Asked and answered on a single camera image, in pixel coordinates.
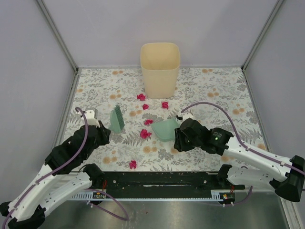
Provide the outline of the green hand brush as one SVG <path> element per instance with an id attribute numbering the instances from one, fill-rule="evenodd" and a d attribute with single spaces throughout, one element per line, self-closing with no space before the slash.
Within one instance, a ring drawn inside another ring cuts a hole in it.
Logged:
<path id="1" fill-rule="evenodd" d="M 110 114 L 110 127 L 109 129 L 115 133 L 120 133 L 124 126 L 124 119 L 119 105 L 116 105 Z"/>

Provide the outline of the green dustpan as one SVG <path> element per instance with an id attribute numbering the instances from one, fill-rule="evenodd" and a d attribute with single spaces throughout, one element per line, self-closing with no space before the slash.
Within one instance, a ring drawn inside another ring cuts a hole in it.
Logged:
<path id="1" fill-rule="evenodd" d="M 161 142 L 174 141 L 175 129 L 178 127 L 179 123 L 175 118 L 151 124 L 153 132 Z"/>

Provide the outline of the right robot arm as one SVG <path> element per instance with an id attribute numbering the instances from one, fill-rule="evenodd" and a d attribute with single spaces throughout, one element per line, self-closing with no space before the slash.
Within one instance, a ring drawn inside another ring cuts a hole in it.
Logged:
<path id="1" fill-rule="evenodd" d="M 273 190 L 278 196 L 291 202 L 299 202 L 305 182 L 305 160 L 300 156 L 288 158 L 251 147 L 238 135 L 221 128 L 207 129 L 198 121 L 178 117 L 174 148 L 189 151 L 200 148 L 209 154 L 233 157 L 255 167 L 251 169 L 224 165 L 218 172 L 218 186 L 227 189 L 231 185 L 250 185 Z"/>

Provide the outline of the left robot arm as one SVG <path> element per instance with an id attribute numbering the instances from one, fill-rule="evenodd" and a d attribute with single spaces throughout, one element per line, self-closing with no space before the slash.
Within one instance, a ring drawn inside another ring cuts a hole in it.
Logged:
<path id="1" fill-rule="evenodd" d="M 96 164 L 88 164 L 73 179 L 57 187 L 71 171 L 88 159 L 98 147 L 109 143 L 111 131 L 103 126 L 83 125 L 61 145 L 52 149 L 38 175 L 14 201 L 4 202 L 2 227 L 37 229 L 46 217 L 72 196 L 88 189 L 101 189 L 103 173 Z"/>

